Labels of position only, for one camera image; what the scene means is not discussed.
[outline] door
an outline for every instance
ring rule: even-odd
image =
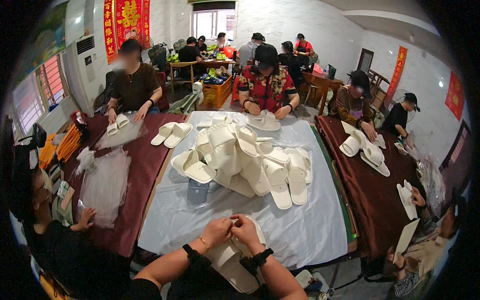
[[[367,72],[367,70],[372,65],[372,60],[373,60],[373,51],[362,48],[357,70],[362,70],[364,72]]]

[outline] red banner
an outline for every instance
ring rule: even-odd
[[[385,96],[384,105],[387,108],[392,100],[393,95],[396,92],[398,83],[400,82],[400,77],[402,76],[403,67],[405,65],[405,60],[407,59],[407,48],[400,46],[398,49],[398,57],[396,59],[395,70],[393,71],[392,80],[390,81],[390,86],[388,87],[387,95]]]
[[[150,47],[150,0],[115,0],[115,28],[117,45],[129,38],[136,39],[144,48]]]
[[[450,73],[450,85],[445,100],[445,105],[453,112],[455,117],[460,121],[463,113],[463,105],[465,103],[465,94],[463,93],[463,85],[455,73]]]
[[[107,62],[110,64],[117,56],[117,46],[115,44],[115,29],[113,21],[113,1],[105,0],[103,9],[103,30],[105,34],[105,51],[107,52]]]

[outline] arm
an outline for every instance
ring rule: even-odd
[[[231,232],[246,245],[252,255],[265,251],[260,243],[255,224],[244,215],[233,215],[230,219],[238,219],[231,228]],[[307,294],[301,288],[293,275],[282,266],[273,256],[269,255],[266,263],[260,267],[263,278],[273,295],[283,300],[307,300]]]

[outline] table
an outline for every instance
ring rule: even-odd
[[[155,183],[156,177],[169,151],[164,145],[153,146],[150,141],[158,133],[158,128],[168,122],[182,122],[184,115],[174,114],[147,114],[144,125],[148,134],[131,141],[123,146],[132,157],[128,175],[129,187],[125,195],[125,204],[119,208],[119,214],[113,229],[96,228],[91,229],[91,239],[97,246],[109,249],[125,257],[132,254],[133,246],[137,240],[145,205]],[[92,147],[99,137],[105,132],[108,125],[108,116],[94,116],[86,118],[87,128],[90,132],[89,139],[80,147]],[[65,180],[75,189],[72,197],[72,210],[74,221],[76,219],[76,208],[82,185],[83,175],[75,177],[71,175],[78,166],[75,159],[79,149],[72,155],[69,161],[62,166]],[[98,150],[96,157],[109,153],[110,149]]]
[[[239,124],[245,124],[246,120],[246,115],[241,113],[195,111],[188,122],[195,125],[211,120],[214,115],[229,115]],[[289,269],[329,262],[346,254],[345,223],[332,175],[318,142],[306,121],[284,119],[280,122],[282,127],[276,132],[255,131],[259,136],[274,137],[278,146],[302,146],[309,152],[312,183],[307,187],[305,205],[280,210],[270,194],[248,198],[229,192],[214,181],[210,183],[206,203],[195,204],[187,199],[188,178],[179,176],[166,160],[138,246],[154,253],[169,253],[198,237],[212,218],[244,213],[257,219],[267,245],[276,252],[274,256]],[[171,157],[190,148],[199,130],[194,127]]]
[[[410,156],[401,155],[394,146],[396,137],[383,135],[386,149],[385,164],[390,176],[385,177],[368,166],[357,154],[347,157],[338,148],[348,137],[341,121],[333,117],[317,117],[317,127],[337,161],[340,177],[346,187],[359,230],[359,249],[362,256],[374,258],[385,255],[390,246],[398,243],[403,227],[410,223],[396,190],[397,183],[416,178],[416,163]]]

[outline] pile of white slippers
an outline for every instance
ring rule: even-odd
[[[372,144],[362,131],[355,130],[340,145],[340,150],[348,157],[353,157],[359,150],[363,150],[360,153],[361,159],[380,174],[389,177],[390,170],[385,165],[385,156],[380,149],[380,146],[386,149],[385,141],[381,134],[378,135],[375,143],[377,145]]]
[[[249,126],[223,120],[214,118],[200,130],[195,145],[171,160],[173,168],[181,176],[200,183],[214,180],[247,197],[270,192],[280,209],[305,204],[306,185],[312,181],[308,152],[273,148],[273,138],[259,138]]]

